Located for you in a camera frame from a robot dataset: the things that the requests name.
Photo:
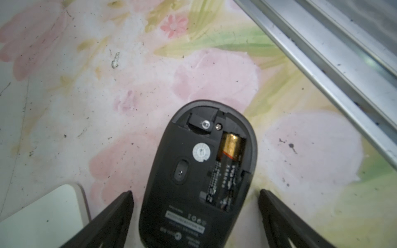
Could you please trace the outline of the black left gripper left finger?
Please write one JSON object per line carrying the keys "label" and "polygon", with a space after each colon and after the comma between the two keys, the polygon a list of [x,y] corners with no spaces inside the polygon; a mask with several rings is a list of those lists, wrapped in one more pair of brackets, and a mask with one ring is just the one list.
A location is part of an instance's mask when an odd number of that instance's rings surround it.
{"label": "black left gripper left finger", "polygon": [[131,191],[122,193],[63,248],[123,248],[134,208]]}

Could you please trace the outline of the black wireless mouse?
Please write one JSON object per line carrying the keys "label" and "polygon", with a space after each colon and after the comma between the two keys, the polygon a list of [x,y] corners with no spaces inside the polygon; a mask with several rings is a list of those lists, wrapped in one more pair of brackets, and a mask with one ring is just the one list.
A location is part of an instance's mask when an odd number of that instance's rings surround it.
{"label": "black wireless mouse", "polygon": [[[188,127],[191,114],[214,122],[210,134]],[[248,194],[257,140],[248,120],[210,100],[183,106],[160,141],[139,219],[147,248],[222,248]]]}

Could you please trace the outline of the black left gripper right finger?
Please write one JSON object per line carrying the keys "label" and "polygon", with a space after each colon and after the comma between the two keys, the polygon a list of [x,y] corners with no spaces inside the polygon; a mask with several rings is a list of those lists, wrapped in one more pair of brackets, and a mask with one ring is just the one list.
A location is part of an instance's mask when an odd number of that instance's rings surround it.
{"label": "black left gripper right finger", "polygon": [[269,247],[271,248],[333,248],[272,192],[262,189],[259,210]]}

